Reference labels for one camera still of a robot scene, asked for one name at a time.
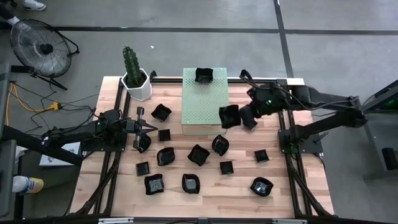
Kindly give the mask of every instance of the fan grille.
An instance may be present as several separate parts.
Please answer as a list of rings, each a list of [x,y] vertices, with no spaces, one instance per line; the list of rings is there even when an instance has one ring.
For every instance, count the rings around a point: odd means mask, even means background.
[[[53,28],[34,19],[19,21],[11,30],[11,47],[18,60],[43,77],[65,74],[72,62],[70,47]]]

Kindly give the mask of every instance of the small black cube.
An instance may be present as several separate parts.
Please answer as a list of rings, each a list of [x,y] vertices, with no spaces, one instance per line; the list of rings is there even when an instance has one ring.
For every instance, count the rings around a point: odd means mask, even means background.
[[[234,167],[232,161],[220,162],[221,174],[233,174]]]
[[[170,140],[170,130],[158,130],[159,141],[169,141]]]
[[[254,155],[256,156],[257,162],[265,162],[269,160],[265,149],[255,151]]]
[[[148,162],[141,162],[136,164],[137,176],[149,174]]]

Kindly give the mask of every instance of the wooden table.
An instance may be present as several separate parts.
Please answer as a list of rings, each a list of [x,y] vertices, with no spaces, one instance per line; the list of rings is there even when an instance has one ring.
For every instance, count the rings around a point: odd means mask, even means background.
[[[104,77],[97,104],[97,114],[112,109],[116,97],[119,77]],[[289,85],[303,85],[301,78],[288,78]],[[239,107],[248,104],[246,94],[249,86],[229,84],[229,103]],[[211,150],[215,136],[184,136],[181,127],[181,83],[153,84],[152,99],[146,102],[131,100],[129,116],[136,117],[136,107],[145,108],[144,119],[159,129],[170,129],[171,141],[158,142],[157,132],[150,148],[139,154],[132,148],[134,135],[130,134],[122,153],[118,180],[114,195],[112,216],[126,217],[211,217],[211,218],[288,218],[294,217],[292,199],[284,156],[280,153],[277,131],[277,114],[263,116],[253,132],[244,131],[242,126],[227,131],[229,141],[227,153],[220,157]],[[163,103],[173,112],[168,120],[161,123],[150,113]],[[295,112],[296,124],[312,122],[309,111]],[[192,147],[199,144],[211,154],[206,164],[198,167],[187,156]],[[174,147],[175,160],[165,167],[157,166],[156,154],[165,147]],[[266,149],[270,161],[257,163],[254,151]],[[71,212],[78,210],[98,185],[103,163],[103,152],[95,152],[83,161]],[[311,154],[303,154],[307,184],[314,196],[330,213],[333,213],[325,171],[321,162]],[[149,161],[150,175],[163,174],[165,192],[146,195],[144,176],[136,175],[136,164]],[[220,162],[233,161],[234,174],[221,175]],[[182,190],[182,175],[196,174],[200,178],[200,193],[187,194]],[[256,177],[269,179],[274,188],[270,196],[260,197],[249,189]],[[304,210],[302,192],[297,191],[300,208]],[[108,190],[104,191],[102,209],[106,205]]]

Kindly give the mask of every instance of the gray floor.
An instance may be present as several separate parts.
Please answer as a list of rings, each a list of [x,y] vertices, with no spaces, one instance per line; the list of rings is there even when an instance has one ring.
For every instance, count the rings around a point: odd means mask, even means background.
[[[272,0],[46,0],[45,12],[17,9],[21,18],[39,19],[54,25],[120,27],[228,27],[277,28]],[[287,29],[398,29],[396,1],[376,0],[280,0]],[[73,58],[68,73],[61,78],[69,90],[57,90],[52,99],[68,102],[96,94],[102,77],[124,73],[121,49],[132,46],[140,66],[156,70],[160,76],[179,76],[183,67],[226,67],[238,76],[242,68],[255,77],[286,77],[278,34],[209,34],[153,32],[63,32],[74,40],[81,54]],[[397,79],[398,36],[288,35],[295,77],[319,91],[339,95],[359,95],[362,101]],[[9,32],[0,31],[0,62],[19,64],[9,46]],[[27,75],[17,74],[21,86],[42,95],[49,86]],[[39,97],[19,90],[20,97],[40,108]],[[95,106],[94,96],[80,105]],[[86,119],[88,111],[49,112],[43,118],[50,127],[74,126]],[[28,113],[13,100],[10,125],[22,131],[34,127]],[[47,130],[40,118],[34,118]],[[398,222],[398,182],[365,184],[363,176],[380,168],[376,153],[369,147],[363,128],[337,128],[322,140],[326,176],[335,213],[341,217]],[[64,170],[33,169],[43,175]],[[50,187],[28,200],[27,217],[62,215],[76,180],[68,170],[67,184]],[[43,201],[51,197],[54,203]]]

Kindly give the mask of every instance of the white paper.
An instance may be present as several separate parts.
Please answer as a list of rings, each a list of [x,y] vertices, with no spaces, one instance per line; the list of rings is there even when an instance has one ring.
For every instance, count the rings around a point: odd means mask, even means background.
[[[73,152],[76,155],[79,153],[79,148],[80,148],[80,142],[69,143],[69,144],[65,144],[62,146],[62,149]],[[40,166],[72,166],[73,164],[70,164],[69,162],[61,161],[59,159],[54,159],[49,156],[42,155],[39,165]]]

